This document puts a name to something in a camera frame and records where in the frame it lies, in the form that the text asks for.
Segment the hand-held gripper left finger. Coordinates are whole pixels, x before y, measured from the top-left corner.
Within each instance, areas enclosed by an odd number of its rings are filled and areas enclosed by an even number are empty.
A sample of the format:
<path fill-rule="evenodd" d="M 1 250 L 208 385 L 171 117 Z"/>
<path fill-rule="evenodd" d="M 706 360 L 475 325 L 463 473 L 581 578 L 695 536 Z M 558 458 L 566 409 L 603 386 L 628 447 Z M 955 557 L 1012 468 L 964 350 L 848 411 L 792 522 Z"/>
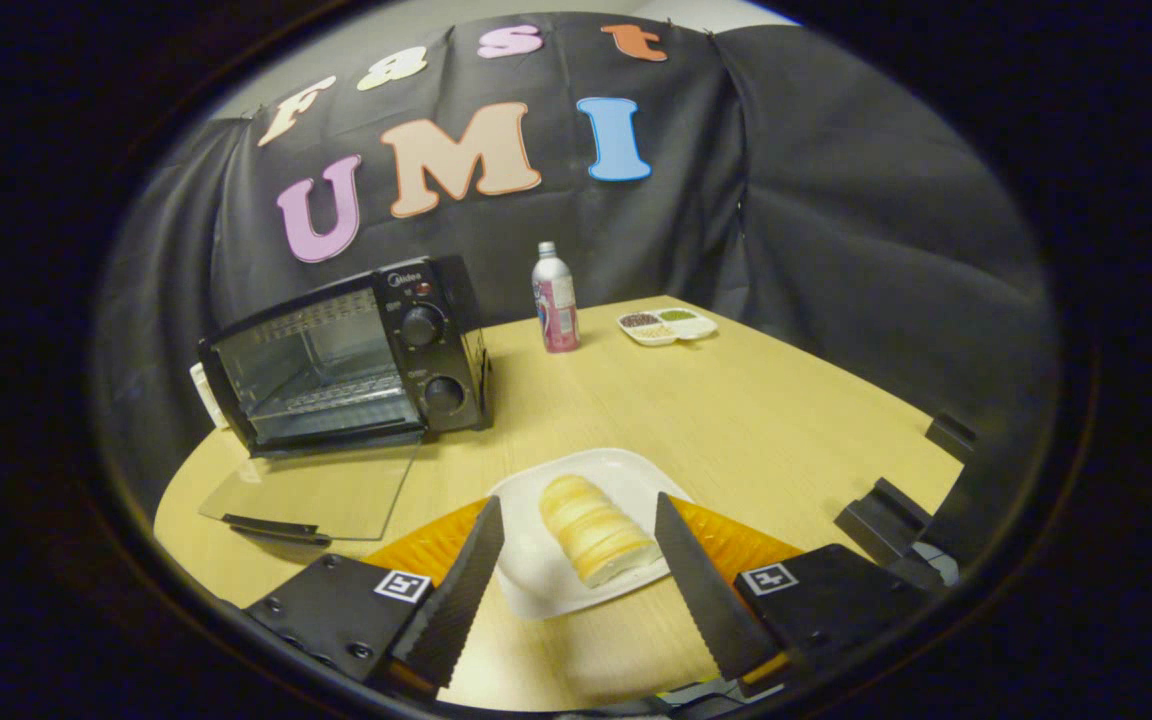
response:
<path fill-rule="evenodd" d="M 308 660 L 381 691 L 448 687 L 506 541 L 484 497 L 366 559 L 325 553 L 242 611 Z"/>

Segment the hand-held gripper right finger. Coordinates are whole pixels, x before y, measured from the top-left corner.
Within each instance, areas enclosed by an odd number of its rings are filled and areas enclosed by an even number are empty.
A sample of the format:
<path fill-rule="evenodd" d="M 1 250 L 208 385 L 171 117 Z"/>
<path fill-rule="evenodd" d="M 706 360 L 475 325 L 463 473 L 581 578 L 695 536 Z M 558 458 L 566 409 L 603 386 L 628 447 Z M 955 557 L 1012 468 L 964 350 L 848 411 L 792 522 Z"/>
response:
<path fill-rule="evenodd" d="M 803 551 L 666 492 L 654 537 L 719 674 L 745 691 L 835 673 L 931 602 L 844 544 Z"/>

